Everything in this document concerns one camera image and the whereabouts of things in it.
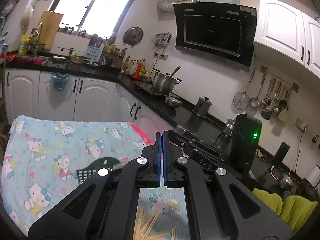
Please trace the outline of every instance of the faucet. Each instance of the faucet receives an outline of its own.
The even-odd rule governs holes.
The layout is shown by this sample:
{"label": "faucet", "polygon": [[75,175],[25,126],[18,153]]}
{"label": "faucet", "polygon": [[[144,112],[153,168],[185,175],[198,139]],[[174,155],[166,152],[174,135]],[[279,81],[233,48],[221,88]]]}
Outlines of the faucet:
{"label": "faucet", "polygon": [[30,51],[32,52],[32,55],[34,57],[37,56],[37,53],[38,53],[38,47],[39,47],[39,40],[40,40],[40,35],[42,33],[42,28],[43,28],[43,22],[40,22],[39,25],[37,26],[36,29],[32,29],[32,32],[31,32],[31,35],[32,38],[36,38],[37,39],[34,39],[33,42],[31,42],[29,45],[30,45]]}

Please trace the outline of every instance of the silver screw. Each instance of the silver screw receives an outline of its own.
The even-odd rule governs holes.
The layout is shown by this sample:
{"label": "silver screw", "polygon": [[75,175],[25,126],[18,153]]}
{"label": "silver screw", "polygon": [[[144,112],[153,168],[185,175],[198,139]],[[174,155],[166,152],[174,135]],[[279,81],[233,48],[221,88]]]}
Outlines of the silver screw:
{"label": "silver screw", "polygon": [[98,170],[98,174],[100,176],[106,176],[106,175],[108,175],[108,173],[109,173],[109,170],[105,169],[105,168]]}
{"label": "silver screw", "polygon": [[216,173],[220,176],[224,176],[227,174],[227,171],[224,168],[217,168]]}
{"label": "silver screw", "polygon": [[139,164],[145,164],[147,161],[148,160],[145,157],[140,157],[137,159],[137,163],[139,163]]}
{"label": "silver screw", "polygon": [[187,162],[188,162],[188,159],[186,157],[179,157],[178,158],[178,163],[185,164]]}

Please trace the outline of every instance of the hanging trash can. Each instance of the hanging trash can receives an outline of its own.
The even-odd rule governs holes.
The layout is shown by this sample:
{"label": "hanging trash can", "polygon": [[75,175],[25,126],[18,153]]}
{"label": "hanging trash can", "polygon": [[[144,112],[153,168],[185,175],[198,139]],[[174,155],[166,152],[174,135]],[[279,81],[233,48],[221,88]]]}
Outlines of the hanging trash can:
{"label": "hanging trash can", "polygon": [[57,91],[64,90],[70,77],[71,77],[70,74],[61,74],[59,72],[52,73],[51,74],[52,87]]}

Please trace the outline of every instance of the wooden cutting board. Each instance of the wooden cutting board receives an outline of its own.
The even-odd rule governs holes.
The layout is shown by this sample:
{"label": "wooden cutting board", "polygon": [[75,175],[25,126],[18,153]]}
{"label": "wooden cutting board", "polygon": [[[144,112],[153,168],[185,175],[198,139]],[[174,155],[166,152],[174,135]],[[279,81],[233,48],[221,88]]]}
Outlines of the wooden cutting board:
{"label": "wooden cutting board", "polygon": [[43,23],[42,32],[40,34],[40,44],[44,44],[44,49],[50,50],[53,40],[57,34],[59,24],[62,20],[63,14],[44,11],[39,23]]}

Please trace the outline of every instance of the countertop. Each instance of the countertop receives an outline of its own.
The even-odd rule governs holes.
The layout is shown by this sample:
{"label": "countertop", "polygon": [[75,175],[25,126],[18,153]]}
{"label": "countertop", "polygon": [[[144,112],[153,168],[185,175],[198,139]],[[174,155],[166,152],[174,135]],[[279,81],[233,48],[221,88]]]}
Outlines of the countertop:
{"label": "countertop", "polygon": [[[90,66],[87,64],[72,64],[55,62],[49,59],[45,65],[34,65],[33,63],[19,62],[13,60],[6,64],[7,68],[18,69],[30,69],[41,70],[48,72],[60,72],[70,73],[71,75],[84,76],[89,78],[96,78],[102,80],[108,80],[111,82],[117,82],[121,84],[126,90],[128,90],[138,100],[148,106],[162,119],[168,122],[171,126],[176,127],[180,125],[187,129],[189,132],[196,135],[204,143],[212,144],[212,140],[215,139],[222,131],[224,122],[215,118],[214,116],[207,115],[207,118],[201,118],[194,114],[191,110],[194,105],[183,100],[183,105],[177,109],[168,107],[164,103],[163,96],[155,96],[149,94],[142,88],[135,85],[135,80],[131,79],[127,75],[119,74],[119,69],[105,68]],[[267,189],[271,193],[277,193],[281,197],[287,197],[291,195],[290,191],[283,192],[277,184],[277,181],[268,173],[266,169],[270,168],[270,160],[272,155],[270,153],[264,154],[266,161],[262,158],[255,158],[252,164],[252,173],[256,177],[258,183],[262,186],[262,189]],[[297,186],[292,190],[293,193],[299,192],[301,179],[295,174],[297,179],[295,180]]]}

